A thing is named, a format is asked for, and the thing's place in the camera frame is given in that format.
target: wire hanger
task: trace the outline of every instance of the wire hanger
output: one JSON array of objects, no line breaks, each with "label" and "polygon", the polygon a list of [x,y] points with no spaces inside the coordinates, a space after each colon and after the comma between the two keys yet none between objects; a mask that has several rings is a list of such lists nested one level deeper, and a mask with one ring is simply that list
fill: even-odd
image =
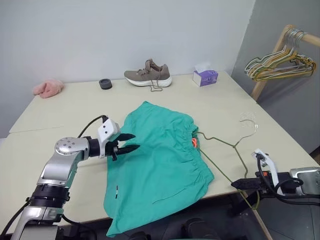
[{"label": "wire hanger", "polygon": [[[309,77],[316,70],[316,63],[305,55],[298,54],[299,42],[307,33],[290,28],[284,33],[285,44],[282,50],[254,58],[244,68],[244,72],[254,81],[268,81],[293,77]],[[294,65],[278,67],[290,62]]]},{"label": "wire hanger", "polygon": [[198,131],[198,132],[196,132],[196,133],[203,135],[203,137],[204,137],[206,140],[215,139],[215,140],[217,140],[217,141],[219,141],[219,142],[221,142],[221,143],[223,143],[223,144],[229,145],[230,147],[234,148],[236,154],[238,155],[238,157],[240,158],[240,160],[241,160],[241,162],[242,162],[242,165],[244,166],[244,169],[245,169],[244,178],[247,178],[248,168],[247,168],[245,162],[243,161],[242,157],[240,156],[239,151],[237,150],[237,145],[241,142],[242,139],[245,139],[245,138],[248,138],[248,137],[253,136],[253,135],[257,132],[258,124],[257,124],[255,121],[251,120],[251,119],[241,120],[240,123],[245,122],[245,121],[249,121],[249,122],[253,123],[254,132],[251,133],[250,135],[241,137],[240,140],[236,142],[236,144],[228,143],[228,142],[223,141],[223,140],[221,140],[221,139],[219,139],[219,138],[217,138],[217,137],[214,137],[214,136],[212,136],[212,137],[207,137],[207,136],[206,136],[203,132],[201,132],[201,131]]}]

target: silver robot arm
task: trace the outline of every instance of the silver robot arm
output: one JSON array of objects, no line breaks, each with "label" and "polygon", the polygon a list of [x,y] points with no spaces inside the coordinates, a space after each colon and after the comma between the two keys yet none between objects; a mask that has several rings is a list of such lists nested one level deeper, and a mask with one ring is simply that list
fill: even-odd
[{"label": "silver robot arm", "polygon": [[139,145],[127,145],[118,148],[118,141],[134,138],[132,134],[120,134],[118,124],[107,119],[98,129],[98,138],[65,137],[57,141],[54,153],[43,168],[36,188],[28,205],[23,209],[11,240],[25,240],[24,229],[28,226],[37,231],[34,226],[50,225],[61,221],[64,213],[63,205],[69,200],[69,189],[77,172],[78,163],[89,157],[104,158],[129,153]]}]

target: gray wall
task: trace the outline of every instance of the gray wall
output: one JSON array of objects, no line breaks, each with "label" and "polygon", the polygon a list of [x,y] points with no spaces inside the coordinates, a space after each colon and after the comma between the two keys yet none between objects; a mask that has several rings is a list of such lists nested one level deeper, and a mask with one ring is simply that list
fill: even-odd
[{"label": "gray wall", "polygon": [[[272,52],[288,24],[320,36],[320,1],[256,0],[232,72],[247,93],[255,82],[245,75],[244,67],[251,59]],[[300,52],[316,61],[316,73],[308,78],[269,81],[258,103],[310,153],[320,145],[320,48],[302,42]]]},{"label": "gray wall", "polygon": [[47,78],[118,79],[149,58],[173,75],[202,61],[231,73],[254,2],[0,0],[0,138]]}]

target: black roll of tape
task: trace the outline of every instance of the black roll of tape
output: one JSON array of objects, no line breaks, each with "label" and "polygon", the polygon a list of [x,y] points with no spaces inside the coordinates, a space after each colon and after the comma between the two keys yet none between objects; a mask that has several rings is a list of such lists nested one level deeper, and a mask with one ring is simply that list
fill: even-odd
[{"label": "black roll of tape", "polygon": [[108,78],[101,79],[101,80],[99,81],[99,84],[100,84],[100,87],[101,87],[103,90],[107,90],[107,89],[112,88],[111,80],[108,79]]}]

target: pink slipper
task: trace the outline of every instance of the pink slipper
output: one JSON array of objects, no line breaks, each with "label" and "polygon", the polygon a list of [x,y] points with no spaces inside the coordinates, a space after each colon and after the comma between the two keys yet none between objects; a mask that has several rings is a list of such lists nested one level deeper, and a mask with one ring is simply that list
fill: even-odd
[{"label": "pink slipper", "polygon": [[33,95],[40,95],[41,98],[50,98],[58,93],[64,88],[64,84],[57,79],[45,80],[38,86],[33,88]]}]

